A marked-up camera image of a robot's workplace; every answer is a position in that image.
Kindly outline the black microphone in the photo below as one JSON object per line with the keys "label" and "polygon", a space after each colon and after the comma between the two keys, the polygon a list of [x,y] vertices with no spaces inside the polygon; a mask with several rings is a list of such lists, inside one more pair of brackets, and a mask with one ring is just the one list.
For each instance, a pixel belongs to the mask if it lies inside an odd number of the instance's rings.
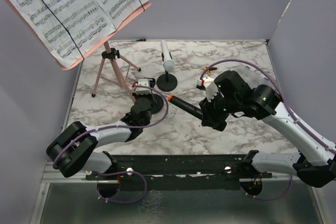
{"label": "black microphone", "polygon": [[198,119],[202,119],[203,118],[203,114],[202,114],[202,110],[174,95],[170,95],[168,97],[168,101],[173,104],[174,106],[180,108],[181,110],[189,113],[190,115],[198,118]]}

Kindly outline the black stand of white microphone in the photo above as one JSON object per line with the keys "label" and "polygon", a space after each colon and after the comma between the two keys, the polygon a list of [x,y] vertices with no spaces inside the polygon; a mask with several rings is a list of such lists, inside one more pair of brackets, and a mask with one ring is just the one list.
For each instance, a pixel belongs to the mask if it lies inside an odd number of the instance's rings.
{"label": "black stand of white microphone", "polygon": [[161,91],[170,92],[173,91],[178,84],[177,78],[171,74],[175,68],[175,63],[171,58],[171,53],[169,53],[168,57],[164,53],[162,53],[161,56],[165,73],[157,78],[156,84]]}

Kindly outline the white microphone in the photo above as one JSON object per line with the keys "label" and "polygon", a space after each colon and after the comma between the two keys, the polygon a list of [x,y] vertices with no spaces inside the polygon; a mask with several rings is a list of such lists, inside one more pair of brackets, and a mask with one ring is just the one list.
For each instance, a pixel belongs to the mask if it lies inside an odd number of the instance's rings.
{"label": "white microphone", "polygon": [[175,68],[175,63],[172,59],[171,53],[168,49],[165,40],[161,41],[161,50],[162,50],[163,68],[166,72],[172,72]]}

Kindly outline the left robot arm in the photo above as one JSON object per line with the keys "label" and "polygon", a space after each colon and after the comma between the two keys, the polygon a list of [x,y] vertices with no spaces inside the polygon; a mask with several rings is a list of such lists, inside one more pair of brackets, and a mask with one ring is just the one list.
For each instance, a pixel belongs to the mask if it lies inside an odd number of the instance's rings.
{"label": "left robot arm", "polygon": [[110,179],[116,172],[116,161],[107,152],[94,150],[107,144],[128,142],[138,137],[150,124],[153,95],[137,95],[135,104],[121,120],[104,126],[71,123],[46,149],[47,156],[65,178],[79,171],[98,172]]}

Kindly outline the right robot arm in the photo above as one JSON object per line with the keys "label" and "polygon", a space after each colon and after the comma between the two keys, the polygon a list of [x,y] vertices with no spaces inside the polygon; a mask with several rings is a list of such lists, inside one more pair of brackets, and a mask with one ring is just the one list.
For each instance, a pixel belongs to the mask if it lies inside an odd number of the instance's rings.
{"label": "right robot arm", "polygon": [[236,71],[228,70],[215,79],[198,79],[197,88],[206,94],[199,103],[202,126],[223,131],[226,119],[241,112],[271,126],[297,148],[298,152],[292,154],[249,152],[249,160],[241,164],[246,177],[259,172],[282,173],[297,176],[316,188],[335,180],[335,143],[290,113],[283,97],[272,87],[261,84],[251,88]]}

